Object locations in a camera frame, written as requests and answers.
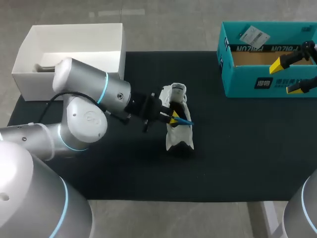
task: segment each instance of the black work surface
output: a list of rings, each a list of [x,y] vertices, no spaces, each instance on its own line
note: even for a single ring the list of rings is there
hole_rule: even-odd
[[[226,98],[215,52],[127,52],[125,79],[141,92],[186,84],[195,153],[169,155],[165,124],[144,134],[137,118],[108,118],[88,151],[47,162],[88,199],[289,200],[317,168],[317,100]],[[45,104],[20,98],[9,125],[36,122]],[[56,102],[43,123],[61,115]]]

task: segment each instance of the robotic arm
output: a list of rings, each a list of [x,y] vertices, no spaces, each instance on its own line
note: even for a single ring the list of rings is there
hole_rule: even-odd
[[[149,95],[133,92],[127,81],[72,58],[55,67],[53,89],[63,96],[61,123],[1,128],[0,140],[19,144],[39,159],[50,160],[55,156],[71,157],[100,140],[107,130],[105,110],[140,117],[145,122],[144,131],[156,120],[170,123],[178,119],[172,109],[162,106],[160,91]]]

